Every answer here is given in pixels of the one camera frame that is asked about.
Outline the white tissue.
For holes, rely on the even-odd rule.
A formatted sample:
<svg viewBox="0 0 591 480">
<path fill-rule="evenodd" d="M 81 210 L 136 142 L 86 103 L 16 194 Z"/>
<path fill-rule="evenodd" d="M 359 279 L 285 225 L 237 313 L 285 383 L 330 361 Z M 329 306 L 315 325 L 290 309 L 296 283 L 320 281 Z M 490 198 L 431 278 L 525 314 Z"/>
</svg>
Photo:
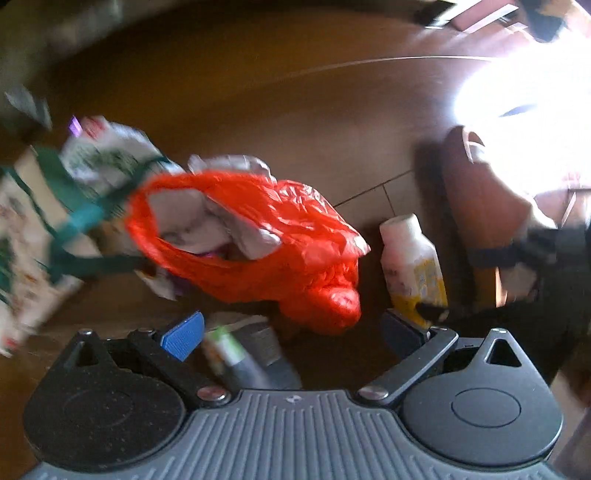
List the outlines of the white tissue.
<svg viewBox="0 0 591 480">
<path fill-rule="evenodd" d="M 213 171 L 251 173 L 274 180 L 265 162 L 248 155 L 206 159 L 192 155 L 188 169 L 194 174 Z M 165 166 L 164 162 L 157 162 L 150 170 L 150 176 L 184 172 L 178 165 Z M 280 247 L 280 237 L 230 213 L 196 190 L 162 190 L 150 195 L 149 204 L 161 238 L 191 254 L 213 253 L 232 244 L 246 259 L 256 260 Z"/>
</svg>

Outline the green white small tube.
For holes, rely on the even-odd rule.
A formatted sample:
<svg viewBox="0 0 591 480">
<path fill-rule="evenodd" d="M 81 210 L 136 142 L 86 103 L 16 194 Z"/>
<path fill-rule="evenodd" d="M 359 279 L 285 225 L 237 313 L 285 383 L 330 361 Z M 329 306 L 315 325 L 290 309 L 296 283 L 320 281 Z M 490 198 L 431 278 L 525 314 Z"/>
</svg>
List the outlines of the green white small tube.
<svg viewBox="0 0 591 480">
<path fill-rule="evenodd" d="M 271 389 L 270 377 L 228 328 L 206 331 L 202 347 L 211 370 L 230 391 Z"/>
</svg>

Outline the white yellow plastic bottle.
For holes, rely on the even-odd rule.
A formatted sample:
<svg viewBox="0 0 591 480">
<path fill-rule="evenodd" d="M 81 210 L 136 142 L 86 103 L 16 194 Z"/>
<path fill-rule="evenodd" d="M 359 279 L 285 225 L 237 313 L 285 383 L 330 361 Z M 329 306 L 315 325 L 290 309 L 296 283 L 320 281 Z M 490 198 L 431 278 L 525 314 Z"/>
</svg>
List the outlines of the white yellow plastic bottle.
<svg viewBox="0 0 591 480">
<path fill-rule="evenodd" d="M 417 304 L 448 306 L 436 247 L 423 234 L 415 214 L 383 222 L 380 233 L 384 242 L 381 264 L 394 310 L 422 328 L 429 328 L 433 320 L 422 316 Z"/>
</svg>

